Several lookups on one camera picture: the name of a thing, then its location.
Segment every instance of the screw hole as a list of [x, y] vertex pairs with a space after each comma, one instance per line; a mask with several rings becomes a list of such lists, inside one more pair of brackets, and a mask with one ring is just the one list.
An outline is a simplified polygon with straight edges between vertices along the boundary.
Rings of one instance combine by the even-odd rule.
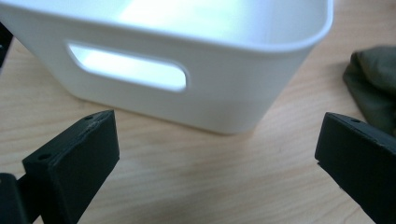
[[50, 157], [50, 154], [43, 154], [43, 155], [39, 156], [38, 159], [40, 161], [44, 161], [44, 160], [48, 159], [49, 157]]

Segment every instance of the dark green cloth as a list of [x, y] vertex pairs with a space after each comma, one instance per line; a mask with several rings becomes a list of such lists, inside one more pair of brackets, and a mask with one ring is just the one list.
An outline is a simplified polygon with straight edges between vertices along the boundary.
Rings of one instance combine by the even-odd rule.
[[396, 135], [396, 47], [354, 52], [344, 81], [367, 122]]

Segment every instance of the wooden table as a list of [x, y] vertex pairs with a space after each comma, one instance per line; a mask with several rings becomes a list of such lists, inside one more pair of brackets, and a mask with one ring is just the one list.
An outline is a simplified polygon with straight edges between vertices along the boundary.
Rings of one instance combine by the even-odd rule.
[[[220, 136], [116, 109], [120, 161], [79, 223], [373, 223], [314, 159], [326, 111], [362, 119], [356, 49], [396, 44], [395, 0], [335, 0], [334, 24], [257, 128]], [[107, 106], [70, 95], [17, 40], [0, 78], [0, 167]]]

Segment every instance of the bin handle cutout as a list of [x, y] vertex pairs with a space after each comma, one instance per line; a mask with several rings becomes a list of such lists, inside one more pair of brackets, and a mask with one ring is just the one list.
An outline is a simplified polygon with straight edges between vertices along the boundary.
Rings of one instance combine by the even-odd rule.
[[77, 65], [91, 74], [165, 91], [186, 90], [186, 74], [175, 64], [80, 44], [67, 47]]

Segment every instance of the storage bin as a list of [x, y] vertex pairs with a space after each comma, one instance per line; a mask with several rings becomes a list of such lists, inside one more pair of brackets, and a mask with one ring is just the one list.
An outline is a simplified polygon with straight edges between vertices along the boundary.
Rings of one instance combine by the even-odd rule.
[[0, 21], [79, 98], [241, 133], [328, 33], [332, 0], [0, 0]]

